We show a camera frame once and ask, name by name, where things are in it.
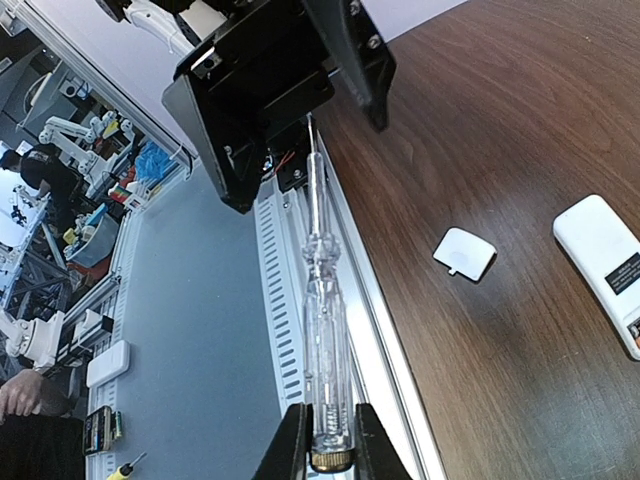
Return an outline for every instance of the brass end cap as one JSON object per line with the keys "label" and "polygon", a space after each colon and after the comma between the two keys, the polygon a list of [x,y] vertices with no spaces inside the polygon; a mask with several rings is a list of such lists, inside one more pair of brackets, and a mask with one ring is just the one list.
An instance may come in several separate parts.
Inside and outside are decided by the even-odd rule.
{"label": "brass end cap", "polygon": [[355,452],[311,453],[311,467],[318,473],[346,472],[353,465]]}

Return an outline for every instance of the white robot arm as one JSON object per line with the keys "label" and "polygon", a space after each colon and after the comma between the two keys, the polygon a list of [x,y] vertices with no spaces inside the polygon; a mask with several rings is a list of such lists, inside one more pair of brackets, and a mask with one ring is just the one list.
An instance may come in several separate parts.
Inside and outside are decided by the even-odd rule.
{"label": "white robot arm", "polygon": [[193,45],[182,34],[173,15],[148,0],[135,0],[124,14],[132,25],[166,44],[171,53],[182,58],[193,50]]}
{"label": "white robot arm", "polygon": [[[173,15],[149,0],[96,2],[115,21],[126,19],[132,25],[149,32],[180,58],[186,57],[194,48],[178,27]],[[222,13],[201,0],[196,0],[181,16],[200,38],[206,37],[227,20]]]}
{"label": "white robot arm", "polygon": [[[70,122],[58,117],[51,117],[47,120],[44,129],[40,132],[38,139],[40,143],[52,143],[63,152],[67,153],[71,158],[78,162],[78,172],[87,178],[89,183],[101,175],[102,171],[108,171],[110,165],[100,155],[91,151],[83,150],[71,138],[82,139],[92,145],[98,138],[101,138],[106,129],[118,118],[118,114],[114,111],[105,113],[102,118],[94,117],[90,121],[89,127],[83,127],[77,123]],[[135,134],[133,125],[127,119],[120,122],[120,130],[129,142],[133,142]],[[92,173],[92,169],[96,165],[102,165],[99,172]]]}
{"label": "white robot arm", "polygon": [[44,322],[39,318],[16,321],[5,310],[0,310],[0,331],[7,336],[7,354],[12,357],[23,355],[32,360],[34,370],[42,371],[53,367],[63,321],[62,312],[56,312],[48,322]]}

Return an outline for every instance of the person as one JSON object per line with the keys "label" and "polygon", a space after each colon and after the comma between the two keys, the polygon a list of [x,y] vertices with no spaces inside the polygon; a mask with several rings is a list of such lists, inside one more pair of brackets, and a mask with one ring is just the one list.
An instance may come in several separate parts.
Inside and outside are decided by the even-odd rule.
{"label": "person", "polygon": [[60,234],[75,226],[75,205],[70,197],[78,177],[60,161],[54,145],[37,145],[23,156],[7,150],[0,159],[0,167],[19,173],[27,185],[38,190],[37,200],[51,194],[55,216],[51,223]]}
{"label": "person", "polygon": [[62,392],[33,370],[0,387],[0,478],[84,479],[83,424],[56,417],[69,408]]}

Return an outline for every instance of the red wire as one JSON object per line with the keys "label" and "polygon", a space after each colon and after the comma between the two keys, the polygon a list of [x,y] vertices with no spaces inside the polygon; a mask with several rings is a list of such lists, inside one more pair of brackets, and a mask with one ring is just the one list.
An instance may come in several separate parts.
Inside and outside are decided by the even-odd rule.
{"label": "red wire", "polygon": [[296,156],[296,152],[295,152],[295,151],[293,151],[293,150],[292,150],[292,151],[290,151],[289,153],[287,153],[287,154],[284,156],[284,158],[282,159],[282,161],[280,162],[280,165],[278,165],[278,166],[276,167],[276,173],[278,173],[278,172],[280,171],[280,169],[281,169],[282,167],[284,167],[287,163],[289,163],[289,162],[291,161],[291,159],[292,159],[293,157],[295,157],[295,156]]}

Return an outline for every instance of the black bracket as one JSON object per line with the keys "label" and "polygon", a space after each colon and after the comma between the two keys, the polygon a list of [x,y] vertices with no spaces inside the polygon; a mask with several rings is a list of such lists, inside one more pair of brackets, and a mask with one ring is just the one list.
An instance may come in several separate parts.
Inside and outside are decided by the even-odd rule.
{"label": "black bracket", "polygon": [[112,20],[122,22],[127,19],[124,11],[131,5],[131,0],[95,0]]}
{"label": "black bracket", "polygon": [[[356,480],[411,480],[374,408],[356,406]],[[313,410],[298,403],[287,410],[253,480],[302,480],[313,432]]]}
{"label": "black bracket", "polygon": [[222,200],[244,213],[256,198],[269,148],[333,96],[327,60],[341,66],[378,131],[388,124],[396,64],[362,6],[353,9],[345,0],[232,5],[227,22],[178,66],[163,103]]}

